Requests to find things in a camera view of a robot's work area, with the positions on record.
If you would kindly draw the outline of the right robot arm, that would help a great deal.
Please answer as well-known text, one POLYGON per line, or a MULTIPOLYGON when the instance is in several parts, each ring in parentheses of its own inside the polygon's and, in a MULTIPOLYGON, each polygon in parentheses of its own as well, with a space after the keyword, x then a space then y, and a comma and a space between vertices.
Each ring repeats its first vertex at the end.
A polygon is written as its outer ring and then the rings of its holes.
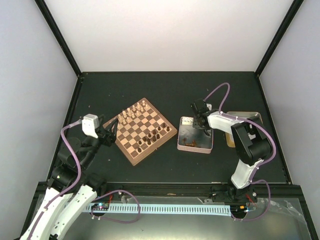
POLYGON ((232 202, 240 201, 252 184, 254 174, 266 157, 276 152, 275 143, 261 126, 258 116, 243 118, 212 109, 203 99, 191 104, 193 127, 206 135, 213 129, 232 135, 238 163, 227 184, 227 195, 232 202))

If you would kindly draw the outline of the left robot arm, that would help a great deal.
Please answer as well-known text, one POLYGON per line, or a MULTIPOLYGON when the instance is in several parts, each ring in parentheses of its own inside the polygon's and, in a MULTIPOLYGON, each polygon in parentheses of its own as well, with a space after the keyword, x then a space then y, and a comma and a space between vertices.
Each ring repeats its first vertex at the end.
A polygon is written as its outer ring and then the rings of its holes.
POLYGON ((60 131, 61 163, 52 171, 43 201, 22 240, 62 240, 85 207, 108 192, 106 181, 85 174, 101 146, 117 139, 118 119, 103 125, 104 116, 87 114, 60 131))

